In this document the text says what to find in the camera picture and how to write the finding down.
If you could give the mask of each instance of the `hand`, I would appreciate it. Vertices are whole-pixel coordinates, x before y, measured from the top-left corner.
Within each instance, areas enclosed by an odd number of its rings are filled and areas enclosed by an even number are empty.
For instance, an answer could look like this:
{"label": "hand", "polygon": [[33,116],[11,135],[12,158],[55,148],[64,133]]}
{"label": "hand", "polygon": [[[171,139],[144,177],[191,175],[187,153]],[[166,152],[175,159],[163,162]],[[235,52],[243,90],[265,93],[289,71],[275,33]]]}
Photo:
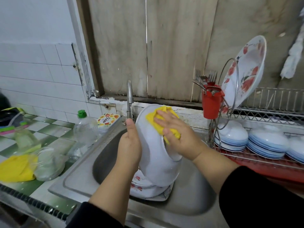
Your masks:
{"label": "hand", "polygon": [[[164,120],[154,118],[154,121],[164,127],[164,136],[168,139],[170,146],[180,155],[193,161],[203,149],[207,148],[207,145],[196,136],[191,127],[181,119],[170,112],[158,110],[157,114],[161,115]],[[176,129],[180,132],[180,139],[178,140],[169,129]]]}
{"label": "hand", "polygon": [[126,125],[127,132],[120,138],[115,165],[131,170],[134,175],[141,159],[141,144],[133,120],[127,119]]}

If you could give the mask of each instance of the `yellow cloth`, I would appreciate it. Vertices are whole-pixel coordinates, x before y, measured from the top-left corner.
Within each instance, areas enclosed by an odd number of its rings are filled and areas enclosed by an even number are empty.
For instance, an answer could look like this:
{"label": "yellow cloth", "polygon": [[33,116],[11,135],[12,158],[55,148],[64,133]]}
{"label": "yellow cloth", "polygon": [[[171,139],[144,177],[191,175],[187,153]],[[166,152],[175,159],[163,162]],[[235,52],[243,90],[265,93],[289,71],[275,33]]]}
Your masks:
{"label": "yellow cloth", "polygon": [[28,154],[20,156],[13,155],[0,163],[1,181],[19,182],[30,181],[34,179],[34,173],[29,167]]}
{"label": "yellow cloth", "polygon": [[[169,106],[165,106],[163,105],[162,107],[159,107],[157,108],[156,110],[154,110],[154,112],[152,113],[149,113],[146,115],[146,119],[148,120],[148,122],[157,130],[157,132],[160,134],[160,135],[164,135],[163,134],[163,127],[158,125],[156,122],[154,122],[154,117],[156,118],[159,118],[159,119],[164,119],[162,116],[158,115],[156,113],[157,110],[161,110],[161,111],[164,111],[164,112],[167,112],[169,111],[170,113],[172,113],[173,115],[175,115],[176,117],[179,118],[179,116],[173,111],[173,109]],[[171,132],[174,134],[174,136],[177,138],[177,139],[180,139],[180,133],[176,130],[176,129],[170,129]],[[164,137],[165,141],[167,144],[169,144],[169,141],[167,140],[166,137]]]}

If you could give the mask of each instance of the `stainless steel sink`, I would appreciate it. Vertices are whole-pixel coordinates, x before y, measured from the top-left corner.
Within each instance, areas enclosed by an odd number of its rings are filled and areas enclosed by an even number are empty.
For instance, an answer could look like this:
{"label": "stainless steel sink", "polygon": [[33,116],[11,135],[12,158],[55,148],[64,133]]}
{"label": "stainless steel sink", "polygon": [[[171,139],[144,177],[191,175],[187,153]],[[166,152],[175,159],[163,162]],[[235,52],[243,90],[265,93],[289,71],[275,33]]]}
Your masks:
{"label": "stainless steel sink", "polygon": [[[113,168],[125,131],[126,127],[117,122],[49,191],[78,202],[88,201]],[[207,141],[207,131],[195,131]],[[228,227],[215,192],[194,164],[184,158],[168,200],[152,202],[130,196],[128,222],[142,227]]]}
{"label": "stainless steel sink", "polygon": [[[117,134],[96,158],[93,165],[93,176],[99,184],[113,168],[117,157],[118,142],[125,132],[126,130],[123,130]],[[206,212],[213,205],[216,194],[195,165],[187,159],[182,159],[180,174],[168,200],[153,202],[132,196],[130,198],[173,213],[198,215]]]}

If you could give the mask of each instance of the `faucet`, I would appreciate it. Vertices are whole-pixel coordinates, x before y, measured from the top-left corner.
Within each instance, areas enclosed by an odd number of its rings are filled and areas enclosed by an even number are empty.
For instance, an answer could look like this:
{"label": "faucet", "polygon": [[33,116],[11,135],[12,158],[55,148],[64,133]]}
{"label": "faucet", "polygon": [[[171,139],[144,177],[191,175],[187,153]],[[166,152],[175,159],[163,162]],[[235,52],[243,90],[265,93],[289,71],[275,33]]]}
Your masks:
{"label": "faucet", "polygon": [[132,103],[133,100],[133,92],[132,92],[132,83],[131,80],[128,80],[127,82],[127,118],[131,118],[133,120],[133,114],[132,114]]}

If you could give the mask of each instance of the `dish rack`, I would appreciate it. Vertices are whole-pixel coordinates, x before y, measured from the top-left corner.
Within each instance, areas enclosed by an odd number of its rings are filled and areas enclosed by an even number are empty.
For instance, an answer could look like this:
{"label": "dish rack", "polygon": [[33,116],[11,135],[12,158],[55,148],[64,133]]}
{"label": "dish rack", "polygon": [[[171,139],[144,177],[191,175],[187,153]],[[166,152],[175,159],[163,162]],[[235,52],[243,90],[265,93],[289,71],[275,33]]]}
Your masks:
{"label": "dish rack", "polygon": [[[304,183],[304,165],[286,155],[282,159],[272,160],[258,156],[247,149],[242,152],[230,152],[214,142],[217,133],[219,145],[221,144],[218,130],[223,129],[229,120],[237,120],[248,131],[260,126],[261,123],[275,123],[287,137],[304,135],[303,107],[304,90],[256,88],[241,106],[230,107],[227,115],[221,115],[220,111],[219,117],[211,120],[209,145],[239,165],[245,165],[259,174],[284,181]],[[221,122],[224,122],[225,126],[218,128]]]}

